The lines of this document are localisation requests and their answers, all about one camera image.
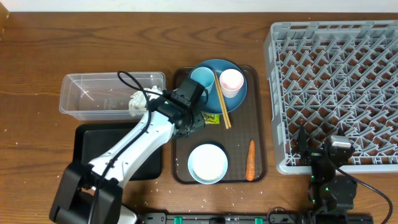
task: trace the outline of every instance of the wooden table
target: wooden table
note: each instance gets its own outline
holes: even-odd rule
[[[343,13],[11,13],[0,42],[0,222],[50,223],[49,210],[72,159],[75,130],[82,123],[58,110],[66,74],[161,71],[170,89],[176,69],[209,58],[251,65],[260,76],[267,177],[258,184],[181,185],[170,173],[168,143],[162,175],[128,184],[123,202],[138,212],[267,213],[275,206],[310,208],[309,176],[286,176],[275,168],[262,48],[269,28],[280,21],[397,18]],[[398,205],[398,174],[356,177]],[[358,187],[353,212],[370,213],[380,223],[387,211],[382,197]]]

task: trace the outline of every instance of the light blue cup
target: light blue cup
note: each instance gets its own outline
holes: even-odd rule
[[[207,92],[210,93],[211,89],[213,88],[214,79],[215,79],[214,73],[210,68],[206,67],[196,68],[191,73],[190,77],[199,84],[203,85],[207,89]]]
[[[193,170],[193,158],[197,155],[197,153],[199,153],[199,150],[201,150],[201,148],[203,147],[207,147],[208,149],[211,149],[213,152],[217,152],[219,155],[218,158],[218,162],[222,162],[223,163],[223,171],[221,173],[221,175],[214,180],[203,180],[201,178],[199,178],[196,173]],[[191,174],[191,176],[199,183],[201,184],[215,184],[217,182],[219,182],[226,174],[226,171],[228,170],[228,159],[226,157],[225,152],[219,148],[218,146],[214,145],[214,144],[202,144],[198,147],[196,147],[191,154],[189,155],[188,158],[188,171]]]

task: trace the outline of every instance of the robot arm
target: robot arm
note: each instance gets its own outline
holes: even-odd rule
[[[151,100],[139,124],[108,152],[93,159],[87,166],[73,162],[69,164],[50,210],[51,221],[83,224],[88,223],[91,213],[92,223],[95,224],[135,223],[136,215],[121,205],[123,188],[161,145],[171,138],[186,137],[205,127],[197,108],[204,89],[199,83],[184,79],[177,91],[164,92],[161,97]],[[150,125],[142,133],[147,122]],[[107,168],[111,159],[114,163]],[[98,189],[98,193],[93,200],[93,196],[82,189]]]

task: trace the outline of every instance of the white wall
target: white wall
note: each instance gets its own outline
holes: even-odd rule
[[[0,0],[0,2],[11,12],[398,12],[398,0]]]

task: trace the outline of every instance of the black tray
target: black tray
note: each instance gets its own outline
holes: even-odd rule
[[[173,143],[172,172],[181,184],[197,184],[188,171],[188,157],[197,146],[204,143],[221,145],[228,157],[228,171],[219,183],[243,183],[246,180],[246,160],[249,143],[256,143],[256,176],[254,181],[262,180],[267,174],[267,159],[259,91],[259,79],[254,68],[239,66],[248,83],[248,92],[243,103],[229,113],[231,129],[225,129],[220,115],[220,124],[206,125],[205,129],[192,133],[188,138],[177,139]],[[181,68],[175,72],[174,87],[188,76],[192,67]]]
[[[137,123],[82,124],[76,129],[73,161],[86,165],[118,143]],[[162,172],[161,147],[153,152],[130,180],[152,180]]]

